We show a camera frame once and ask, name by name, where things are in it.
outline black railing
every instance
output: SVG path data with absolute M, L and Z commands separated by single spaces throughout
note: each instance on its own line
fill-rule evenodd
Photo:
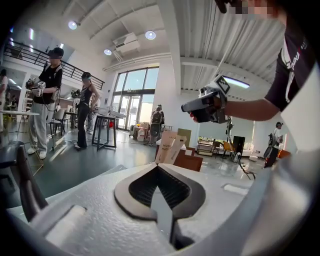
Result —
M 4 55 L 15 59 L 23 60 L 41 67 L 49 64 L 49 55 L 43 51 L 35 48 L 31 48 L 20 42 L 10 41 L 5 45 Z M 81 76 L 83 70 L 65 62 L 61 61 L 63 68 L 63 75 L 69 78 L 73 78 L 77 81 L 82 82 Z M 99 90 L 102 89 L 104 82 L 95 76 L 91 76 L 92 84 Z

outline handheld camera rig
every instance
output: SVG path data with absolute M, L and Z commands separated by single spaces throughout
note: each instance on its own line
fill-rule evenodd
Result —
M 225 123 L 230 119 L 225 116 L 227 93 L 230 85 L 222 75 L 218 75 L 207 86 L 200 89 L 199 98 L 181 106 L 183 112 L 192 113 L 198 123 Z

